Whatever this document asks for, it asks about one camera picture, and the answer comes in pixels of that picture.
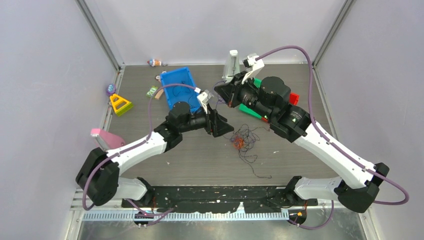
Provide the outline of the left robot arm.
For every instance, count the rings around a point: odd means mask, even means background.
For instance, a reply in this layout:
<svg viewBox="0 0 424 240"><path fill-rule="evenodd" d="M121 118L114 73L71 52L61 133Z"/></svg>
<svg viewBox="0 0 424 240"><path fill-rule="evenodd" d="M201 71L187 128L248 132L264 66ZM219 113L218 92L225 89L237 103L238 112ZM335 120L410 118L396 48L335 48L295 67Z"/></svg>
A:
<svg viewBox="0 0 424 240"><path fill-rule="evenodd" d="M204 129L213 137L221 137L234 130L225 117L210 105L191 113L187 102L177 102L164 122L147 136L125 146L105 151L97 147L90 151L75 181L83 190L83 207L90 210L113 198L131 199L141 207L153 202L151 186L141 177L129 179L121 175L138 163L170 151L183 140L183 133Z"/></svg>

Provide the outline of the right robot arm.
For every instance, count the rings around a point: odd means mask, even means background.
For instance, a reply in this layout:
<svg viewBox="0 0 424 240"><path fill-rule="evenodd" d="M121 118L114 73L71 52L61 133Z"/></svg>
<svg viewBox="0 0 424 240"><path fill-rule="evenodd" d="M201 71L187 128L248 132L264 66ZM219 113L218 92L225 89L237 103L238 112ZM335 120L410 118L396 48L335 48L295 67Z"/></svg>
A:
<svg viewBox="0 0 424 240"><path fill-rule="evenodd" d="M260 86L253 80L242 82L240 74L232 81L214 87L217 94L230 107L245 105L269 123L269 128L279 137L309 151L337 173L334 178L311 179L294 176L286 186L285 198L291 205L303 200L322 199L338 201L347 209L364 213L376 199L389 167L373 164L356 154L352 157L363 166L352 162L346 147L338 151L332 143L336 140L318 122L311 119L303 108L290 103L291 89L276 76L264 78Z"/></svg>

